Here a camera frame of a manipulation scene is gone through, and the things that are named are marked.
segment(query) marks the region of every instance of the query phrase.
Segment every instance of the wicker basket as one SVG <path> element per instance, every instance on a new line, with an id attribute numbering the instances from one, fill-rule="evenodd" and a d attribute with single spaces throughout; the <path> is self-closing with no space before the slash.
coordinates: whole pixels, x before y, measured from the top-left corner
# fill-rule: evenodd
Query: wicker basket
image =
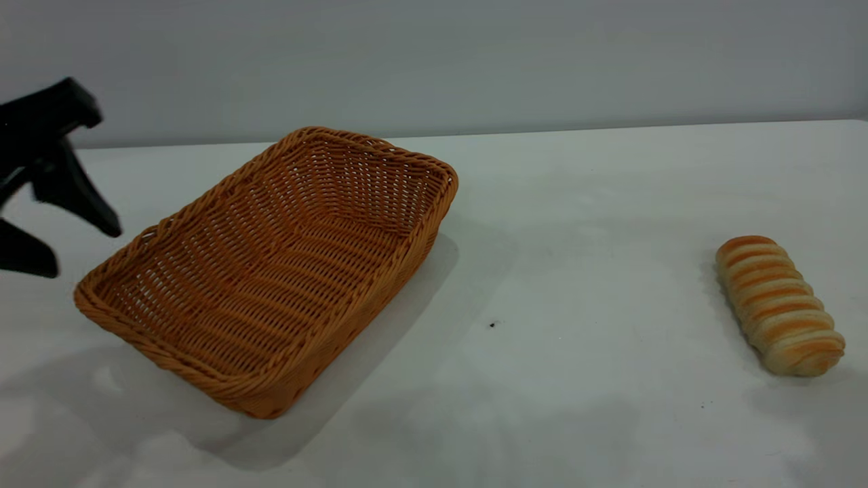
<path id="1" fill-rule="evenodd" d="M 221 404 L 272 419 L 416 272 L 457 184 L 430 156 L 300 129 L 91 271 L 76 305 Z"/>

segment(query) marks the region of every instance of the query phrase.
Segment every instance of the golden-brown bread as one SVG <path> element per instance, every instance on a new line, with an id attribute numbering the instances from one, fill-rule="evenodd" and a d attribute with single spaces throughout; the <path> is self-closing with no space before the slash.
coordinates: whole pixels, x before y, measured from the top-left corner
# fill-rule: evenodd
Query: golden-brown bread
<path id="1" fill-rule="evenodd" d="M 720 247 L 717 264 L 741 328 L 769 371 L 819 376 L 838 364 L 844 337 L 782 247 L 759 235 L 736 237 Z"/>

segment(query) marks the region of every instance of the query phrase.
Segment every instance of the basket rim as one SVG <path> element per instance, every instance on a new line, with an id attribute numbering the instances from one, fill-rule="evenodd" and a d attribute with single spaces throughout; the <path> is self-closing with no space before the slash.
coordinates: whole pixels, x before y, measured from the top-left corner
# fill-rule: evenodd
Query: basket rim
<path id="1" fill-rule="evenodd" d="M 291 360 L 287 359 L 292 349 L 287 347 L 275 353 L 265 365 L 248 373 L 221 373 L 195 356 L 178 350 L 160 336 L 149 333 L 147 328 L 116 308 L 109 306 L 96 293 L 96 289 L 107 278 L 122 273 L 133 260 L 145 252 L 155 249 L 156 244 L 175 237 L 178 233 L 185 232 L 187 227 L 194 223 L 195 217 L 212 208 L 215 201 L 222 200 L 227 193 L 231 193 L 233 188 L 255 175 L 261 166 L 271 162 L 276 155 L 285 152 L 287 148 L 317 139 L 326 139 L 328 142 L 345 144 L 356 150 L 386 156 L 387 161 L 389 157 L 396 155 L 411 158 L 413 160 L 411 164 L 430 168 L 447 176 L 438 189 L 434 203 L 425 212 L 423 218 L 417 222 L 409 236 L 404 239 L 402 244 L 398 245 L 389 260 L 381 265 L 374 274 L 365 277 L 364 282 L 353 293 L 349 293 L 340 304 L 336 305 L 325 322 L 328 323 L 352 314 L 364 302 L 361 299 L 372 292 L 374 283 L 384 275 L 398 269 L 408 259 L 408 243 L 420 239 L 431 225 L 435 226 L 434 231 L 437 231 L 439 222 L 443 219 L 457 192 L 458 178 L 452 166 L 432 156 L 398 148 L 382 139 L 367 135 L 315 126 L 293 131 L 179 211 L 162 219 L 159 224 L 142 230 L 129 244 L 88 272 L 78 283 L 74 293 L 78 308 L 97 325 L 131 343 L 137 350 L 156 362 L 158 366 L 179 374 L 182 378 L 208 391 L 209 394 L 218 393 L 214 391 L 215 389 L 220 390 L 220 396 L 226 399 L 237 398 L 242 391 L 245 396 L 255 394 L 268 388 L 274 380 L 291 372 L 293 368 L 305 360 L 310 352 L 316 349 L 315 346 L 304 346 L 306 351 L 296 354 Z"/>

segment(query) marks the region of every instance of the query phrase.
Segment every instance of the woven basket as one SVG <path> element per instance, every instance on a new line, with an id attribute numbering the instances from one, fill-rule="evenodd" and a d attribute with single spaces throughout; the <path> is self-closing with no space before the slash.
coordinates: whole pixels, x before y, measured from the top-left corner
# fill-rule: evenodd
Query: woven basket
<path id="1" fill-rule="evenodd" d="M 416 272 L 457 184 L 430 156 L 300 129 L 91 271 L 76 305 L 221 404 L 273 419 Z"/>

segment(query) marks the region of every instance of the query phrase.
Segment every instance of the bread roll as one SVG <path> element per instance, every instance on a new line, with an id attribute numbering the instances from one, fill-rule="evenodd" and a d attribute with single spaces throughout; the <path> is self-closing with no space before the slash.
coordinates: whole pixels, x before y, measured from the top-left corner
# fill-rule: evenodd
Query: bread roll
<path id="1" fill-rule="evenodd" d="M 838 364 L 845 341 L 786 251 L 760 235 L 727 241 L 718 272 L 748 342 L 775 374 L 819 376 Z"/>

